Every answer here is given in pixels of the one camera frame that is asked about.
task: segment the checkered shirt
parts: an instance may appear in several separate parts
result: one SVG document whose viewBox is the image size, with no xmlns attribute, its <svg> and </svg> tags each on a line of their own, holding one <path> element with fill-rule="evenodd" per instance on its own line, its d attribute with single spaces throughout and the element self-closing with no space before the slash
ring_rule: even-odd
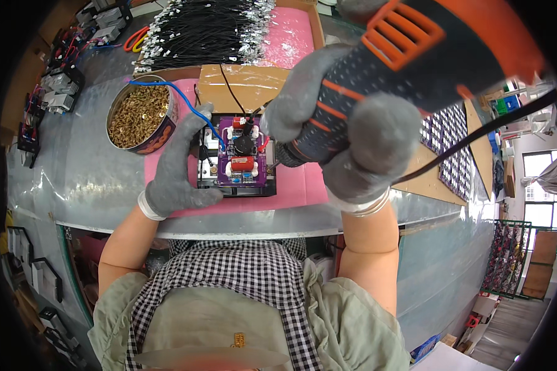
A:
<svg viewBox="0 0 557 371">
<path fill-rule="evenodd" d="M 133 361 L 156 308 L 171 289 L 224 287 L 279 310 L 296 371 L 322 370 L 310 336 L 304 303 L 301 260 L 305 239 L 278 241 L 171 241 L 170 260 L 142 287 L 132 308 L 126 371 Z"/>
</svg>

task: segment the pink foam mat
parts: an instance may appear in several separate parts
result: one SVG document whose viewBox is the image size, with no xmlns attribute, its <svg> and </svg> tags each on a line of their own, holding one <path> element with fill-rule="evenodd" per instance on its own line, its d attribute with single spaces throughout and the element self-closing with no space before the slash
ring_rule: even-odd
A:
<svg viewBox="0 0 557 371">
<path fill-rule="evenodd" d="M 189 101 L 195 100 L 194 84 L 197 78 L 188 78 L 173 81 Z M 180 119 L 188 114 L 189 108 L 183 99 L 179 99 Z M 163 146 L 158 151 L 144 157 L 144 183 L 145 185 L 155 178 L 157 163 L 164 150 Z M 194 156 L 188 158 L 188 178 L 192 186 L 196 187 L 196 169 L 198 160 Z M 276 168 L 277 195 L 269 197 L 224 198 L 220 203 L 203 208 L 188 209 L 174 212 L 171 217 L 186 217 L 206 214 L 229 214 L 233 212 L 276 210 L 305 205 L 323 204 L 328 202 L 324 187 L 322 170 L 316 163 L 290 168 L 279 165 Z"/>
<path fill-rule="evenodd" d="M 265 59 L 259 66 L 292 69 L 303 57 L 313 52 L 312 27 L 308 13 L 299 9 L 276 7 L 271 11 L 264 45 Z"/>
</svg>

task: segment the blue wire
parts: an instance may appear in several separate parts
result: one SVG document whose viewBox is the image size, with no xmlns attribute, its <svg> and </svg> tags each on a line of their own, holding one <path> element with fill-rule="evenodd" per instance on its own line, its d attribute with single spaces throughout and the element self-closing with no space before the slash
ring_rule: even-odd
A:
<svg viewBox="0 0 557 371">
<path fill-rule="evenodd" d="M 204 120 L 207 123 L 210 130 L 213 131 L 214 136 L 218 138 L 218 142 L 219 142 L 219 144 L 221 144 L 221 149 L 223 151 L 225 150 L 225 143 L 223 142 L 223 138 L 221 138 L 221 136 L 218 134 L 218 132 L 214 129 L 213 123 L 210 122 L 210 120 L 207 118 L 207 116 L 201 114 L 200 112 L 196 111 L 194 109 L 194 107 L 192 107 L 192 104 L 190 103 L 188 98 L 186 98 L 186 96 L 182 93 L 181 90 L 179 90 L 179 88 L 176 85 L 168 83 L 167 81 L 160 81 L 160 82 L 155 82 L 155 83 L 142 83 L 140 81 L 130 81 L 129 83 L 132 84 L 132 85 L 142 85 L 142 86 L 169 85 L 172 88 L 174 88 L 175 91 L 178 92 L 179 95 L 184 99 L 184 101 L 188 105 L 188 108 L 190 108 L 190 111 L 192 111 L 194 113 L 194 115 L 200 117 L 202 120 Z"/>
<path fill-rule="evenodd" d="M 103 45 L 103 46 L 93 46 L 94 49 L 102 49 L 102 48 L 116 48 L 120 46 L 119 44 L 115 44 L 115 45 Z"/>
</svg>

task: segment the white glove cuff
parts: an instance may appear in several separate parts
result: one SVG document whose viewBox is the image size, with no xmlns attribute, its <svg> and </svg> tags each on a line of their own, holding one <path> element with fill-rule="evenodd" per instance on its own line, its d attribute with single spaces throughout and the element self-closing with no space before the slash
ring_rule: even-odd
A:
<svg viewBox="0 0 557 371">
<path fill-rule="evenodd" d="M 326 187 L 326 192 L 328 194 L 328 200 L 332 205 L 339 208 L 342 212 L 346 212 L 355 217 L 364 217 L 382 210 L 390 198 L 390 187 L 388 187 L 386 191 L 377 199 L 364 204 L 352 204 L 343 201 L 336 197 L 332 191 L 328 189 L 328 187 Z"/>
<path fill-rule="evenodd" d="M 151 220 L 157 220 L 157 221 L 165 220 L 165 218 L 157 215 L 157 213 L 155 213 L 153 209 L 151 209 L 149 203 L 147 202 L 147 197 L 145 196 L 144 192 L 145 191 L 143 190 L 142 192 L 140 192 L 140 195 L 138 195 L 138 207 L 140 207 L 140 210 L 142 210 L 144 216 L 146 216 Z"/>
</svg>

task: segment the electronic module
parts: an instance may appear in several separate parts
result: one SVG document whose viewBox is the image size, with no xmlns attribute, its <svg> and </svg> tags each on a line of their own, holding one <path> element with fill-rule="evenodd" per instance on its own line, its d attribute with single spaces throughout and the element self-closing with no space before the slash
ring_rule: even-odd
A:
<svg viewBox="0 0 557 371">
<path fill-rule="evenodd" d="M 224 197 L 264 197 L 276 194 L 274 142 L 260 131 L 260 117 L 247 124 L 237 115 L 213 115 L 225 150 L 207 127 L 199 132 L 198 187 L 216 187 Z"/>
</svg>

